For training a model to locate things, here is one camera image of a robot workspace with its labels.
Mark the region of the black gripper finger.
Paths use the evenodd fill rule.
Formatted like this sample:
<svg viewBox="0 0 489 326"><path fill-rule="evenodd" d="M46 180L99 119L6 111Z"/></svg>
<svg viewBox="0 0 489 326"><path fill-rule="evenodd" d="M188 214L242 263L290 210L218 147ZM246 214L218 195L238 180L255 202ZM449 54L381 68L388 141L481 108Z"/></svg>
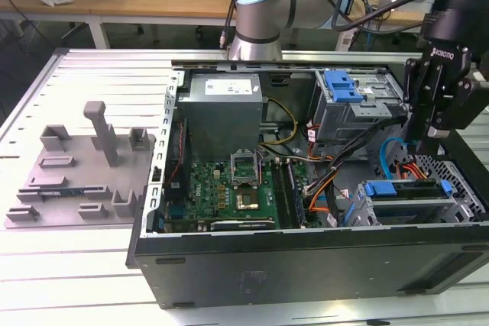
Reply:
<svg viewBox="0 0 489 326"><path fill-rule="evenodd" d="M465 129L488 105L488 81L465 77L436 96L428 137L447 137L451 130Z"/></svg>
<svg viewBox="0 0 489 326"><path fill-rule="evenodd" d="M409 153L437 153L439 141L428 136L435 107L434 95L439 80L439 59L408 59L405 68L403 99L409 117L404 141Z"/></svg>

